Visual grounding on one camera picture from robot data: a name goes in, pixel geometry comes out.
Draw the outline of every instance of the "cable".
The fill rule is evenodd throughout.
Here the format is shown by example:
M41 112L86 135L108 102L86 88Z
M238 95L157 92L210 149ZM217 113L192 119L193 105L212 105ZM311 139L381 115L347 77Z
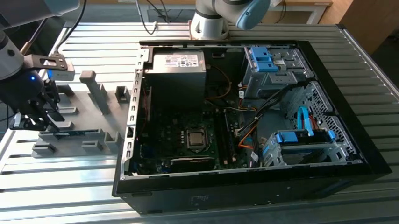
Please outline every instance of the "cable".
M166 15L166 23L169 23L169 16L168 16L166 8L164 6L162 0L160 0L160 1L161 1L161 7L162 7L162 10L164 10L164 14Z
M274 24L279 23L284 19L285 13L287 13L287 2L285 2L285 0L283 0L283 9L281 9L281 13L280 13L280 18L274 22Z
M164 22L166 22L166 19L164 18L164 15L161 14L160 10L154 7L154 5L152 4L152 2L149 0L145 0L148 2L148 4L152 6L153 10L157 12L157 14L160 15L160 17L162 18Z
M10 115L10 116L8 116L6 118L1 119L1 120L0 120L0 122L2 122L2 121L5 121L5 120L8 120L9 118L12 118L12 117L13 117L13 115L16 115L16 114L12 114L12 115Z
M181 12L182 12L182 9L180 10L180 12L178 12L176 18L173 19L174 21L178 19Z
M253 120L246 124L244 127L236 130L236 134L240 134L244 130L246 130L261 118L262 114L258 115L258 117L254 117Z
M253 147L246 146L246 145L242 145L242 142L244 142L245 138L248 137L248 135L249 135L249 134L252 133L252 131L254 130L256 126L257 126L257 123L253 125L253 127L250 128L250 130L248 131L248 133L246 133L245 136L242 137L241 141L240 141L238 144L237 144L237 147L249 148L249 149L253 150Z
M64 36L64 38L62 38L62 40L60 41L60 43L57 43L57 45L56 45L54 53L58 53L58 48L60 48L60 46L64 44L64 42L65 42L66 39L69 38L72 32L74 31L74 29L76 29L76 27L77 27L77 25L78 25L78 23L80 23L82 14L84 14L84 12L85 12L85 5L86 5L86 0L84 0L84 2L82 2L82 7L81 7L80 15L78 15L77 20L76 20L76 22L74 22L74 24L73 24L73 27L70 28L68 34Z
M152 30L152 32L149 32L148 29L146 29L145 23L144 23L144 19L142 19L142 15L141 15L141 9L140 9L138 1L136 1L136 7L137 7L138 16L140 16L140 20L141 20L144 29L145 29L146 33L148 33L149 35L152 35L152 34L154 33L157 23L156 23L156 21L154 21L153 30Z
M213 107L217 107L217 108L224 108L224 109L230 109L230 110L234 110L234 111L246 111L246 110L241 110L241 109L237 109L237 108L233 108L233 107L229 107L229 106L217 106L216 104L213 104L209 100L205 99L205 102L209 103Z
M311 122L312 122L312 125L313 125L313 129L319 129L316 119L313 118L312 115L309 116L309 118L311 118Z
M33 33L33 35L32 35L29 41L25 42L22 48L20 49L20 53L21 53L22 55L26 54L26 51L29 50L29 48L30 48L30 46L32 46L32 43L34 42L34 40L36 40L36 38L37 38L37 36L38 36L38 33L40 33L41 30L42 30L46 21L48 21L46 18L45 18L44 20L41 20L41 23L40 23L40 25L38 25L38 27L37 27L37 29L36 29L36 31L34 31L34 33Z
M216 96L216 97L206 97L205 100L212 100L212 99L218 99L218 98L222 98L228 95L229 91L230 91L230 81L229 81L229 78L228 76L225 75L225 73L221 71L220 68L217 68L216 66L210 65L212 68L217 69L218 72L224 75L226 81L228 81L228 90L225 91L225 93L220 96Z
M242 102L242 99L238 99L237 107L238 107L238 109L241 109L241 110L246 110L248 108L241 106L241 102Z

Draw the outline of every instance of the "aluminum table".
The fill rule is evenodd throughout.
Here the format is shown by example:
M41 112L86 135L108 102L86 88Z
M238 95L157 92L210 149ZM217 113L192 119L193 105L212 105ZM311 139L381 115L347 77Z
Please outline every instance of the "aluminum table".
M108 90L129 86L138 41L188 36L182 23L160 24L152 36L140 23L81 23L61 48L76 68L72 89L85 90L82 70L96 71ZM397 223L399 91L347 30L333 25L230 27L230 38L311 42L392 174L316 201L140 216L110 196L114 156L34 159L37 133L8 130L0 143L0 223Z

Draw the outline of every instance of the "gray 3d-printed holder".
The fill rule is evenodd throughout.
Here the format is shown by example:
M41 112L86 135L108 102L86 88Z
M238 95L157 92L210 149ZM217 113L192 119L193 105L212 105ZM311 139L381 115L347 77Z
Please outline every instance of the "gray 3d-printed holder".
M116 133L110 137L101 129L40 133L38 140L32 148L32 156L80 156L93 154L116 154L122 146L122 138Z
M130 93L125 86L117 86L114 91L105 91L98 87L102 86L101 84L92 81L90 83L97 87L98 98L106 101L109 113L102 114L92 92L85 89L72 91L68 84L57 83L60 93L57 106L65 122L54 122L61 129L58 133L53 133L49 129L49 133L38 135L32 157L114 154L122 147L121 136L125 132L129 110L125 102L130 100ZM60 138L58 134L65 134L66 137Z

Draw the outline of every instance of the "power cable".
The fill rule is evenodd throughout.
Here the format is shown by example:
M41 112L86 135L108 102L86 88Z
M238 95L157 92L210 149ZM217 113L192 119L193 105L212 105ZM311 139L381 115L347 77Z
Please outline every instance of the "power cable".
M284 19L285 13L287 13L287 2L285 2L285 0L283 0L283 9L281 9L281 13L280 13L280 18L274 22L274 24L279 23Z
M162 10L164 10L164 14L166 15L166 23L169 23L169 16L168 16L168 12L166 12L166 7L164 6L164 3L162 3L162 0L161 1L161 7L162 7Z
M182 9L180 10L180 12L178 12L176 18L173 19L174 21L178 19L181 12L182 12Z
M157 27L157 23L156 23L156 21L154 21L153 30L152 30L152 32L149 32L148 29L146 29L145 23L144 23L144 19L142 19L142 15L141 15L141 9L140 9L138 1L136 1L136 7L137 7L138 16L140 16L140 20L141 20L144 29L145 29L146 33L148 33L149 35L152 35L152 34L154 33L154 30L156 30L156 27Z
M74 29L76 29L76 27L77 27L77 25L78 25L78 23L80 23L82 14L84 14L84 12L85 12L85 5L86 5L86 0L84 0L84 2L82 2L82 7L81 7L80 15L78 15L78 18L77 18L77 20L76 20L76 22L74 22L74 24L73 24L73 27L70 28L68 34L64 36L64 38L62 38L62 40L60 41L60 43L57 43L57 45L56 45L54 53L58 53L58 48L60 48L60 46L62 45L62 43L64 43L64 42L66 41L66 39L69 38L72 32L74 31Z
M153 10L157 12L157 14L160 15L160 17L162 18L164 22L168 22L165 19L165 16L161 14L160 10L156 8L156 6L152 4L152 2L149 0L145 0L148 2L148 4L152 6Z

